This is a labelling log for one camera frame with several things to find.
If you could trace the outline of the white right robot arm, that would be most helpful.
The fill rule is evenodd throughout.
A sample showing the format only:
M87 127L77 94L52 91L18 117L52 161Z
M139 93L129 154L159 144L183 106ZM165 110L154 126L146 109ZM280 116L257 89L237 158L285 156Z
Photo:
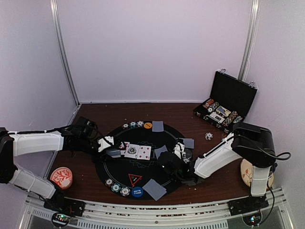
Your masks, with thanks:
M221 143L191 161L184 158L183 146L178 140L172 151L161 152L157 159L158 165L172 179L195 186L220 168L243 158L252 164L251 195L244 200L244 206L253 211L262 204L269 173L276 161L273 136L269 129L238 122Z

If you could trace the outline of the card dealt to dealer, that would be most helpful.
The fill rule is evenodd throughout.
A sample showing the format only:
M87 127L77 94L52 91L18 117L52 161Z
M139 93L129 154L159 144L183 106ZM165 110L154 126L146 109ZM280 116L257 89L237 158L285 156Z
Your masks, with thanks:
M186 148L194 149L194 139L192 138L183 138L183 144Z

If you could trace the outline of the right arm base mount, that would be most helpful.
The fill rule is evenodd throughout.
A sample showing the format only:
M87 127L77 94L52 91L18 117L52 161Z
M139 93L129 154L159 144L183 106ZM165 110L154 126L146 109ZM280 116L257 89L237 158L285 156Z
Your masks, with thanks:
M266 195L230 200L227 204L231 216L242 215L244 223L251 227L259 226L263 220L261 209L269 206Z

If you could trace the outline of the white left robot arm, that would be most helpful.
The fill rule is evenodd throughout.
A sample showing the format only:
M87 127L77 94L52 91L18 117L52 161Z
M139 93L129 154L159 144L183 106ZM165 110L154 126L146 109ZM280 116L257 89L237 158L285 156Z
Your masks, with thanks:
M13 184L35 193L58 212L64 212L69 204L55 183L48 181L14 163L14 158L39 152L81 151L104 159L108 148L125 149L126 144L113 136L103 136L94 126L69 125L52 130L10 132L0 129L0 182Z

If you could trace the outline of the ace of spades card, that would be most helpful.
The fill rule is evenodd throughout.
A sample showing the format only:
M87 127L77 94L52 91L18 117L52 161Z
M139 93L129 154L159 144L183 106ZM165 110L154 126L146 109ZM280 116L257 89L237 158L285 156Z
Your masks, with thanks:
M139 149L140 149L139 145L135 145L135 144L128 145L128 147L126 148L124 157L136 159L138 156Z

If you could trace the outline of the red triangular all-in marker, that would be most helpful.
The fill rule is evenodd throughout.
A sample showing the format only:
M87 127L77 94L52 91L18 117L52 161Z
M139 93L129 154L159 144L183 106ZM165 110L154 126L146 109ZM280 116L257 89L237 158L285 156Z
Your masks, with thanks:
M142 179L142 176L135 174L128 174L128 177L132 187L135 186Z

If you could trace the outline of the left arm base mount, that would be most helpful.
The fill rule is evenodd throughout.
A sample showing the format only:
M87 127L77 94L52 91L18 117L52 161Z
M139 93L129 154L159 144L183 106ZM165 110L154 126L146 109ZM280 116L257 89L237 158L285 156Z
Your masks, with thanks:
M56 189L51 198L39 198L44 202L45 208L55 211L51 216L51 223L55 228L62 229L72 218L83 215L85 202L66 198L62 190Z

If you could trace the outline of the card dealt to small blind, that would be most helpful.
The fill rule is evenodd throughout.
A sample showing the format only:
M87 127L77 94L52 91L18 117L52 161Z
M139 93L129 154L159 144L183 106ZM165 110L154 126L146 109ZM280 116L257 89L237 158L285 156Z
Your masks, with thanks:
M162 198L166 193L167 190L159 183L157 183L154 179L150 179L143 187L145 190L155 201L158 201Z

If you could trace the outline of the blue patterned card deck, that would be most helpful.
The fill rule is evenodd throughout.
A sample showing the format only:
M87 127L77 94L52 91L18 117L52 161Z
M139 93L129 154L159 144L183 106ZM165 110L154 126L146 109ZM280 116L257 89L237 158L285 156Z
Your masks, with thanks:
M106 154L112 158L120 158L121 157L121 151L118 149L107 149Z

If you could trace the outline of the card dealt to big blind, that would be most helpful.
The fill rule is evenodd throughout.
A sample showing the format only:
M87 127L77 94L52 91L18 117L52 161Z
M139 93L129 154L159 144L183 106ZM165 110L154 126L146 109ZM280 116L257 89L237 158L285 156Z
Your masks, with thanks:
M163 132L164 131L163 121L152 121L152 131L156 133Z

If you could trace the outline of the nine of hearts card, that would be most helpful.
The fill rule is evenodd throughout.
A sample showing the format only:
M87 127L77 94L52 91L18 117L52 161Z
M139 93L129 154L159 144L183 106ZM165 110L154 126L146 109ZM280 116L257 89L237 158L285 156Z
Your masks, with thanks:
M129 144L130 144L130 142L121 143L121 145L120 145L121 155L125 155L126 150L128 149Z

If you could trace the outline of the yellow big blind button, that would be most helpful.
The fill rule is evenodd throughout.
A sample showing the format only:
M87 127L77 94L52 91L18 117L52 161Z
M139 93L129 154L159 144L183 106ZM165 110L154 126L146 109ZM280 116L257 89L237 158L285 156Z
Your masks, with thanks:
M146 122L146 123L144 123L143 127L146 129L151 129L153 127L153 124L150 122Z

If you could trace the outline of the blue small blind button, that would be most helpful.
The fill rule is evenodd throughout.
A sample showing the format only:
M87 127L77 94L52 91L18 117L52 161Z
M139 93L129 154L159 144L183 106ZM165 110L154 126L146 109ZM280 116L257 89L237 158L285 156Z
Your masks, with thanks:
M134 187L131 194L135 198L140 198L143 195L143 189L141 187Z

